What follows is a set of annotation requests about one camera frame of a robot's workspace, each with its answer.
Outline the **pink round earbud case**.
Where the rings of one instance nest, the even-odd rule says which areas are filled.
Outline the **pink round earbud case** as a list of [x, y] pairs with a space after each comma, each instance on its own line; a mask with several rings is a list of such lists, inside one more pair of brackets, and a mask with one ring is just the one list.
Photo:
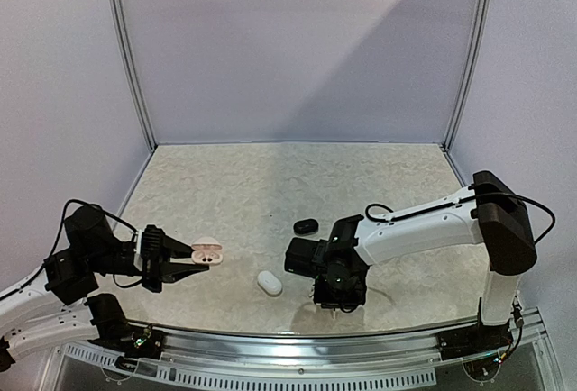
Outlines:
[[191, 244], [191, 259], [198, 265], [220, 265], [224, 260], [222, 244], [212, 237], [200, 237]]

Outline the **black oval earbud case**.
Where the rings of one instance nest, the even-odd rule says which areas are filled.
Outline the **black oval earbud case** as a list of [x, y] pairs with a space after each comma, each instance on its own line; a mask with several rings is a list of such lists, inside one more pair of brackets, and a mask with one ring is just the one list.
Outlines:
[[319, 229], [319, 223], [316, 219], [309, 218], [304, 220], [299, 220], [293, 225], [293, 232], [296, 235], [311, 235], [317, 233]]

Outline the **white oval earbud case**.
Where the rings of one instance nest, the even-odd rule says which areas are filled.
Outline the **white oval earbud case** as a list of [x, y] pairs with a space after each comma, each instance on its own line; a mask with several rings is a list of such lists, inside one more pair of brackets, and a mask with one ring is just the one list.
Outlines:
[[257, 284], [269, 296], [279, 296], [283, 290], [281, 281], [268, 270], [258, 274]]

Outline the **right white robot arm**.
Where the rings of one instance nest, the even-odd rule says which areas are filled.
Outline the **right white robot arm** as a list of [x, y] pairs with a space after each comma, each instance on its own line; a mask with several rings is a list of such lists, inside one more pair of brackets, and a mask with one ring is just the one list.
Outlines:
[[485, 351], [499, 339], [519, 280], [537, 260], [526, 200], [489, 171], [475, 173], [470, 186], [424, 205], [340, 219], [326, 240], [294, 238], [284, 269], [313, 280], [315, 304], [349, 313], [366, 302], [370, 267], [465, 244], [484, 245], [489, 257], [480, 320], [465, 338], [472, 350]]

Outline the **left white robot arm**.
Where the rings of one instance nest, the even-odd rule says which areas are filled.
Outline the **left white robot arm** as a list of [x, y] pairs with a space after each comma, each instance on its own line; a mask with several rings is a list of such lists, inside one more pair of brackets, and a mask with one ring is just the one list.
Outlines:
[[159, 359], [166, 340], [155, 326], [129, 321], [115, 295], [99, 292], [99, 277], [125, 276], [152, 293], [206, 272], [195, 251], [148, 225], [139, 231], [100, 205], [73, 200], [59, 235], [69, 245], [52, 247], [29, 276], [1, 293], [1, 369], [35, 352], [73, 341], [114, 350], [125, 359]]

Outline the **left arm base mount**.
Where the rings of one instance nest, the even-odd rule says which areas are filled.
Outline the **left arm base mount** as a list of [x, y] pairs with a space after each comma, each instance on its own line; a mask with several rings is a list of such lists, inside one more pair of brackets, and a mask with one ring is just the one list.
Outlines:
[[84, 303], [98, 335], [89, 342], [122, 352], [130, 359], [160, 359], [167, 334], [153, 325], [130, 324], [118, 300], [111, 294], [89, 297]]

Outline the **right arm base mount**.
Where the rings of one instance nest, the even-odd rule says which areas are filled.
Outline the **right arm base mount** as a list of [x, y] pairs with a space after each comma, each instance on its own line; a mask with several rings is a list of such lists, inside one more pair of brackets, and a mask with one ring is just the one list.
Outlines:
[[440, 350], [441, 359], [457, 359], [476, 353], [494, 350], [507, 346], [503, 355], [499, 355], [495, 362], [502, 363], [515, 352], [522, 339], [524, 319], [522, 306], [517, 297], [511, 305], [511, 314], [514, 324], [518, 328], [518, 336], [513, 338], [509, 320], [501, 325], [486, 325], [481, 320], [482, 300], [479, 300], [476, 322], [473, 325], [438, 332], [435, 337]]

